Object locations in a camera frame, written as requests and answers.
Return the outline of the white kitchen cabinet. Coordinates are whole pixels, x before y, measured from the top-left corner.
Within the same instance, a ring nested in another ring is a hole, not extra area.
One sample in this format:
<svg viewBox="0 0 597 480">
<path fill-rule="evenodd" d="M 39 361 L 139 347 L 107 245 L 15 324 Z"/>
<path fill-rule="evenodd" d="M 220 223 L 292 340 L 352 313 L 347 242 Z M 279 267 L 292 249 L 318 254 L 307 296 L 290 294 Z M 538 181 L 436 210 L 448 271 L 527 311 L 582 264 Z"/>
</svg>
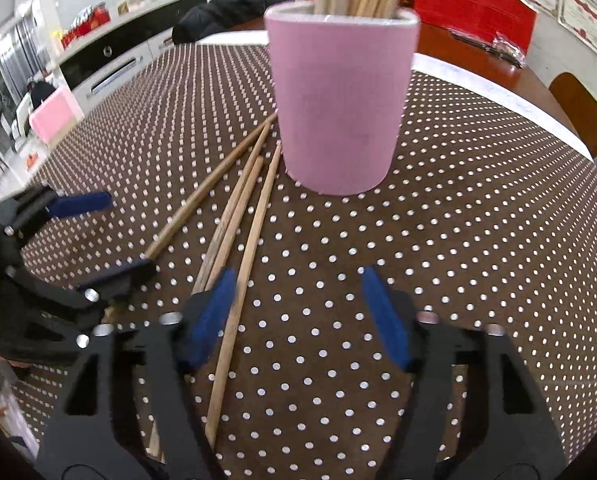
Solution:
<svg viewBox="0 0 597 480">
<path fill-rule="evenodd" d="M 61 54 L 62 76 L 86 110 L 172 47 L 172 28 L 206 0 L 165 0 L 131 12 L 73 41 Z"/>
</svg>

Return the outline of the brown polka dot tablecloth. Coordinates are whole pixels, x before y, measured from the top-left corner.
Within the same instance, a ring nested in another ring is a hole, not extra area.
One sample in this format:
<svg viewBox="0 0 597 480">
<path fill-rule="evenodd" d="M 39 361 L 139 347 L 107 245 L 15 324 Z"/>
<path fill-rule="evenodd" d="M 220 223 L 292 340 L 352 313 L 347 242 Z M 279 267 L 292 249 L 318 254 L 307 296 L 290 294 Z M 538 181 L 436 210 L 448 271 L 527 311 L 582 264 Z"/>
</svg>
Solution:
<svg viewBox="0 0 597 480">
<path fill-rule="evenodd" d="M 48 224 L 26 266 L 74 285 L 139 257 L 274 109 L 263 47 L 172 49 L 97 106 L 40 167 L 107 214 Z M 597 432 L 597 169 L 501 105 L 411 77 L 387 177 L 327 197 L 274 180 L 216 441 L 231 479 L 370 479 L 410 383 L 361 297 L 376 266 L 449 324 L 503 326 L 574 458 Z"/>
</svg>

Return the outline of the black jacket on chair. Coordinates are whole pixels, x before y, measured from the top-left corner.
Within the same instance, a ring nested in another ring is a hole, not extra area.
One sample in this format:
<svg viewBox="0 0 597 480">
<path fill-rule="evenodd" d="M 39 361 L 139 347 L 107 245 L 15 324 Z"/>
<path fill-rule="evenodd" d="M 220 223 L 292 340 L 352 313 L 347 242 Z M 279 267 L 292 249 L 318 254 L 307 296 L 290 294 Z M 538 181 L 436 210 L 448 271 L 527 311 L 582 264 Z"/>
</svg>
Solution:
<svg viewBox="0 0 597 480">
<path fill-rule="evenodd" d="M 294 0 L 210 0 L 189 10 L 172 28 L 172 43 L 195 44 L 233 27 L 263 18 L 278 3 Z"/>
</svg>

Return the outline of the pink cylindrical cup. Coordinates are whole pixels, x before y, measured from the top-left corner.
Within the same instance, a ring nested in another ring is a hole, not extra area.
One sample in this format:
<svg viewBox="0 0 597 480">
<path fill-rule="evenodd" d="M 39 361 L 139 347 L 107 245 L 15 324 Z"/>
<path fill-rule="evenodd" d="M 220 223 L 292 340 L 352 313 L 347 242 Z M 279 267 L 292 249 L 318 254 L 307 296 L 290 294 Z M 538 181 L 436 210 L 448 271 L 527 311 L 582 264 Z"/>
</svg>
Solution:
<svg viewBox="0 0 597 480">
<path fill-rule="evenodd" d="M 310 1 L 264 15 L 286 171 L 313 192 L 366 192 L 394 157 L 421 22 L 323 15 Z"/>
</svg>

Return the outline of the brown wooden chair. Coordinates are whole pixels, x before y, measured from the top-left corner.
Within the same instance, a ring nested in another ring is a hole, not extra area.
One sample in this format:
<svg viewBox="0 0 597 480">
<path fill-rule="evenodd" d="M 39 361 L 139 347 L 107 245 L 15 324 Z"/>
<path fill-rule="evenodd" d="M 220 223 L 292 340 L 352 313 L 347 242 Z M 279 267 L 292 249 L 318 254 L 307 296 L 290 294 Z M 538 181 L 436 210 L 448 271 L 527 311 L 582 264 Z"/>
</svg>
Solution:
<svg viewBox="0 0 597 480">
<path fill-rule="evenodd" d="M 549 90 L 591 154 L 597 157 L 596 98 L 571 73 L 556 76 Z"/>
</svg>

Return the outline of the plastic snack packet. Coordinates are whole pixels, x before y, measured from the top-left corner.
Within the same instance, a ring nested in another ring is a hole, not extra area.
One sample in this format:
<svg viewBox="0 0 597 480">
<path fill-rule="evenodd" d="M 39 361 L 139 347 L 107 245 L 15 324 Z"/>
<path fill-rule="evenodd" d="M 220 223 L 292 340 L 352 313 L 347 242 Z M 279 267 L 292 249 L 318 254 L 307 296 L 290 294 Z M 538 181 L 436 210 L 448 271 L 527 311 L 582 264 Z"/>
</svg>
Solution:
<svg viewBox="0 0 597 480">
<path fill-rule="evenodd" d="M 455 32 L 455 30 L 451 31 L 451 36 L 465 44 L 483 50 L 484 52 L 495 56 L 495 58 L 506 61 L 515 67 L 525 67 L 525 60 L 527 58 L 525 57 L 524 51 L 508 41 L 505 36 L 497 35 L 492 42 L 486 42 L 475 36 L 463 34 L 462 32 Z"/>
</svg>

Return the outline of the red gift bag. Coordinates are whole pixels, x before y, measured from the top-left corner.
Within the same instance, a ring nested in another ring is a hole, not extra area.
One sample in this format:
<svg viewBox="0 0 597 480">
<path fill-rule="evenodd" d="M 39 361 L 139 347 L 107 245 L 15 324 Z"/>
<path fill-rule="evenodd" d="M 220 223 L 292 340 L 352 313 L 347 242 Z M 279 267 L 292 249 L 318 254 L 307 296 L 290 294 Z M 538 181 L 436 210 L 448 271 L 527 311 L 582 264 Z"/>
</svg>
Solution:
<svg viewBox="0 0 597 480">
<path fill-rule="evenodd" d="M 415 0 L 425 24 L 492 44 L 504 39 L 529 50 L 537 13 L 522 0 Z"/>
</svg>

